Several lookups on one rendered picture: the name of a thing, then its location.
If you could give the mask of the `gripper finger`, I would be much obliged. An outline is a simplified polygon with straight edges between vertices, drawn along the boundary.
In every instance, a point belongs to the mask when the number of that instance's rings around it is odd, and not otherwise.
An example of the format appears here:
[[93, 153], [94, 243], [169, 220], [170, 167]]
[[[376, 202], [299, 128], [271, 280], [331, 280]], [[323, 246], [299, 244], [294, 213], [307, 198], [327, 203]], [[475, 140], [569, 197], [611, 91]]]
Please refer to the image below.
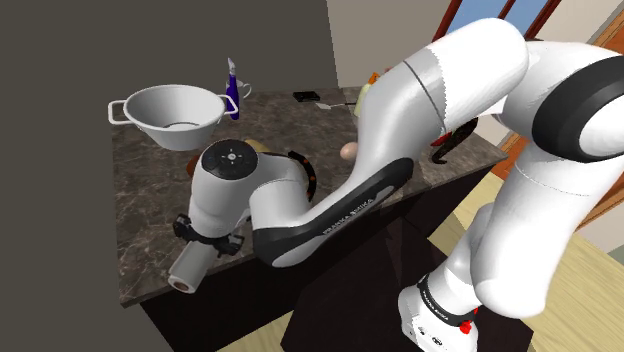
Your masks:
[[174, 230], [174, 234], [176, 237], [181, 238], [185, 241], [191, 241], [191, 221], [190, 218], [185, 214], [178, 214], [174, 222], [172, 223], [172, 227]]
[[216, 239], [215, 249], [218, 252], [218, 256], [223, 255], [234, 256], [242, 248], [245, 238], [241, 235], [228, 234]]

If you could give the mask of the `white paper towel roll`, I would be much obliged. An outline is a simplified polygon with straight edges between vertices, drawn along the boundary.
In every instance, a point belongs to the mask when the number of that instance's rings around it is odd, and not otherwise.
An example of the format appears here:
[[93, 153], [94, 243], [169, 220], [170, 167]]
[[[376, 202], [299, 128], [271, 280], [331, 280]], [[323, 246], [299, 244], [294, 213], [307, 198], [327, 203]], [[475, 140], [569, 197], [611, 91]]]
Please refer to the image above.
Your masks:
[[168, 271], [169, 285], [180, 292], [193, 294], [217, 256], [218, 251], [212, 245], [189, 242]]

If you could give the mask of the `dark kitchen cabinet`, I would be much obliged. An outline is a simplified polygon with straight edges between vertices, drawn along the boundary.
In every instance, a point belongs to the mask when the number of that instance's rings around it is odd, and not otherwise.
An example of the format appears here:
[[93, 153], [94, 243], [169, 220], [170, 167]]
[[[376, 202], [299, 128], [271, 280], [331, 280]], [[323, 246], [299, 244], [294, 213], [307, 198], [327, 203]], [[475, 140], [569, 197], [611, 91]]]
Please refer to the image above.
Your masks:
[[293, 314], [301, 292], [360, 243], [355, 234], [361, 229], [402, 218], [426, 237], [488, 171], [480, 169], [368, 213], [299, 265], [275, 269], [251, 259], [206, 277], [194, 294], [171, 291], [141, 306], [174, 352], [218, 352], [286, 312]]

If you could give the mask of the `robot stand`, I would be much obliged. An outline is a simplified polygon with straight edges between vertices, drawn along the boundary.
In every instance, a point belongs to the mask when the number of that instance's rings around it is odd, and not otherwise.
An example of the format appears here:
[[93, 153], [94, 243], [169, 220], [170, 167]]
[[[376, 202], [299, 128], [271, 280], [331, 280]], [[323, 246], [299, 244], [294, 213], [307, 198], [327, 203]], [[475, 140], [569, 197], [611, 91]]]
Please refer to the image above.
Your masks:
[[422, 352], [402, 332], [397, 299], [446, 255], [402, 218], [355, 239], [351, 253], [301, 292], [284, 352]]

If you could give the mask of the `blue spray bottle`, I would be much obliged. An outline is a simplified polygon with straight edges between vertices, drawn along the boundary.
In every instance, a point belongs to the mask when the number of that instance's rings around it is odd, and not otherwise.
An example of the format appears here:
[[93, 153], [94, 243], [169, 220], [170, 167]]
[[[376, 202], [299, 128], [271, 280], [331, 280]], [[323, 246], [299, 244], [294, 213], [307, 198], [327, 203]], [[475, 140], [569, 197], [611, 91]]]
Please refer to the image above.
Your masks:
[[228, 82], [226, 83], [227, 112], [232, 120], [239, 119], [239, 93], [236, 66], [231, 58], [228, 61]]

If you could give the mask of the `yellow bottle with orange top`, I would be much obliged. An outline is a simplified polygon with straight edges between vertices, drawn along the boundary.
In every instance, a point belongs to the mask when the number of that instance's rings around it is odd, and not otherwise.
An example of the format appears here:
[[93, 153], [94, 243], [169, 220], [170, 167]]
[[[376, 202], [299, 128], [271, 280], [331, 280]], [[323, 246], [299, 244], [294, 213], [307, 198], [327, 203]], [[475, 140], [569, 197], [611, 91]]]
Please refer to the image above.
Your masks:
[[353, 111], [353, 115], [355, 117], [359, 117], [360, 113], [361, 113], [361, 108], [362, 108], [362, 104], [364, 101], [364, 98], [367, 95], [368, 90], [370, 89], [370, 87], [379, 79], [380, 74], [377, 72], [374, 72], [368, 79], [367, 83], [365, 85], [362, 86], [357, 101], [356, 101], [356, 105]]

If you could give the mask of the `black curved tool red end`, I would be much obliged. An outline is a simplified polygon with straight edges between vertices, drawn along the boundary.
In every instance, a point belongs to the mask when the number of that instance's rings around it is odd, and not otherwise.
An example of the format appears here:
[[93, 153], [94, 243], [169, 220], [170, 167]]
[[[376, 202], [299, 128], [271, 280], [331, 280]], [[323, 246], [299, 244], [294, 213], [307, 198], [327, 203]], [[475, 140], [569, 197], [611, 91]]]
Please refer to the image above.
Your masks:
[[437, 150], [431, 154], [430, 161], [435, 164], [446, 164], [447, 161], [443, 160], [443, 157], [467, 139], [476, 129], [477, 125], [478, 119], [473, 118], [456, 130], [448, 132], [432, 142], [431, 146], [437, 147]]

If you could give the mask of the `red-framed window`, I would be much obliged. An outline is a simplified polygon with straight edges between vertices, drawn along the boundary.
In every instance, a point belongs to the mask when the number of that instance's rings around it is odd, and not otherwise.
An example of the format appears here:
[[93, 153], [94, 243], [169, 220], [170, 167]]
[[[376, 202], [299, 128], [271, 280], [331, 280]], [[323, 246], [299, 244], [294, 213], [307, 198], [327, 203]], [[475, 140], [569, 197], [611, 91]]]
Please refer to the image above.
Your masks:
[[473, 21], [503, 19], [515, 26], [527, 40], [538, 32], [562, 0], [451, 0], [433, 41]]

